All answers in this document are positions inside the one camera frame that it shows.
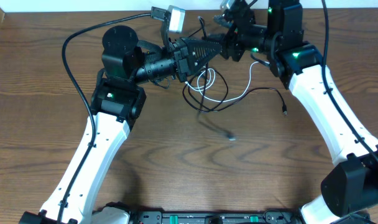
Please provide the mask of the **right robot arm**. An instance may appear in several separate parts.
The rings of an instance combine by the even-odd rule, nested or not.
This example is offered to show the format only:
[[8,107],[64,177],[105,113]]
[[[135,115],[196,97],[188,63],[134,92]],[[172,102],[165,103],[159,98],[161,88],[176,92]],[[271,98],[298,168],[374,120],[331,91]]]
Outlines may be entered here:
[[221,10],[214,20],[228,31],[210,39],[221,44],[222,56],[266,55],[264,65],[303,105],[330,152],[333,170],[321,195],[300,209],[303,223],[370,223],[365,211],[378,205],[378,139],[337,89],[326,51],[304,40],[300,1],[270,1],[266,26],[256,23],[245,1],[223,1]]

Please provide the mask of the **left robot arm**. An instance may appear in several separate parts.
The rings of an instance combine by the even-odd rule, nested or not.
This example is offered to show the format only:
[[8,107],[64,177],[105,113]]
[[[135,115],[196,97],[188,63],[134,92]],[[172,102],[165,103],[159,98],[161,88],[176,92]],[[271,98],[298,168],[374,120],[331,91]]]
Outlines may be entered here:
[[103,36],[103,68],[87,103],[90,112],[81,142],[61,181],[38,213],[21,223],[129,223],[118,204],[100,211],[95,201],[109,167],[139,117],[146,95],[142,84],[168,76],[185,82],[221,51],[216,42],[181,37],[164,47],[140,40],[128,26]]

